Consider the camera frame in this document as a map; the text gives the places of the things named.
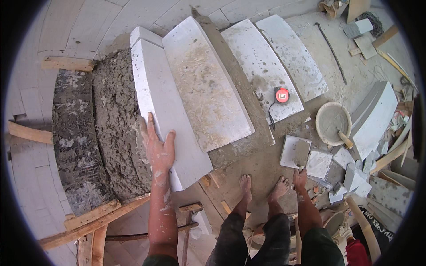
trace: forearm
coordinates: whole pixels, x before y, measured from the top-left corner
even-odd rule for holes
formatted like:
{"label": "forearm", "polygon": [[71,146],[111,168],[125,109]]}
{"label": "forearm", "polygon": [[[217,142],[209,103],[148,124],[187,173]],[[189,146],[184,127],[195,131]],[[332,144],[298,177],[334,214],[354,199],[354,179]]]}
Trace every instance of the forearm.
{"label": "forearm", "polygon": [[178,226],[176,213],[170,198],[169,171],[164,167],[152,167],[148,255],[166,254],[177,259]]}
{"label": "forearm", "polygon": [[312,204],[311,199],[305,187],[296,187],[297,193],[297,212],[300,237],[311,228],[322,227],[321,215],[318,209]]}

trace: trowel handle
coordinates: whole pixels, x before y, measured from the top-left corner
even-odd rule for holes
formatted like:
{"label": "trowel handle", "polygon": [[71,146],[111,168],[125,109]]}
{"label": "trowel handle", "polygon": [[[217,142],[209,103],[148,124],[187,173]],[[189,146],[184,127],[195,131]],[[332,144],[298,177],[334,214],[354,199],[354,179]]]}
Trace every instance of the trowel handle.
{"label": "trowel handle", "polygon": [[346,144],[347,149],[351,149],[352,147],[354,147],[354,144],[352,143],[352,141],[350,141],[348,139],[348,137],[341,131],[339,130],[339,137],[343,140],[343,142]]}

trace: pile of wire mesh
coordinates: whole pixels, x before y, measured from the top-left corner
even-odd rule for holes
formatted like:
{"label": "pile of wire mesh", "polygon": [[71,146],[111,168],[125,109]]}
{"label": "pile of wire mesh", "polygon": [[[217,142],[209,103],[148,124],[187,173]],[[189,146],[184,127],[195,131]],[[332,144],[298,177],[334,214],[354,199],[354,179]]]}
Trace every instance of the pile of wire mesh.
{"label": "pile of wire mesh", "polygon": [[373,30],[370,31],[371,34],[374,37],[379,37],[380,35],[383,34],[383,26],[382,23],[379,20],[379,17],[377,17],[376,15],[374,15],[373,13],[367,11],[362,13],[359,17],[357,17],[355,20],[363,20],[365,18],[368,18],[368,20],[372,23],[373,25]]}

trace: human hand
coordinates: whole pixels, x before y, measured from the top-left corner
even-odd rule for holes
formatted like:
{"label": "human hand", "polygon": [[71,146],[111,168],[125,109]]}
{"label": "human hand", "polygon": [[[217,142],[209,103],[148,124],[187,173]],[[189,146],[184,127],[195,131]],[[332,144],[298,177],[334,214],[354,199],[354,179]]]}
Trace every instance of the human hand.
{"label": "human hand", "polygon": [[155,132],[154,117],[151,112],[148,113],[148,123],[145,119],[141,121],[141,134],[145,146],[147,158],[153,169],[162,169],[168,171],[175,161],[175,136],[173,129],[166,136],[165,142],[161,142]]}
{"label": "human hand", "polygon": [[294,170],[293,174],[293,185],[296,190],[304,189],[308,176],[306,175],[306,169],[303,169],[300,173],[298,169]]}

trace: person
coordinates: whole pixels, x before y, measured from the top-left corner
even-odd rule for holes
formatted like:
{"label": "person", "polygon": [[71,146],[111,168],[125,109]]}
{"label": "person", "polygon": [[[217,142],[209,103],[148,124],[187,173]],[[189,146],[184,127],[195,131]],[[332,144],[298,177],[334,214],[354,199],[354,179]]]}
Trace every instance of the person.
{"label": "person", "polygon": [[[141,122],[141,133],[147,158],[151,164],[152,187],[148,236],[150,249],[143,266],[177,266],[178,227],[175,210],[170,201],[169,169],[175,160],[174,139],[171,130],[161,142],[155,132],[154,119]],[[322,228],[320,213],[310,201],[305,189],[306,169],[295,170],[293,185],[297,193],[298,223],[302,238],[302,265],[344,265],[342,253]],[[289,189],[289,181],[281,176],[267,201],[268,222],[263,226],[265,242],[259,252],[250,258],[242,233],[247,206],[251,202],[251,176],[239,179],[242,199],[221,226],[216,246],[207,260],[207,266],[222,265],[285,265],[290,253],[290,222],[278,203],[278,198]]]}

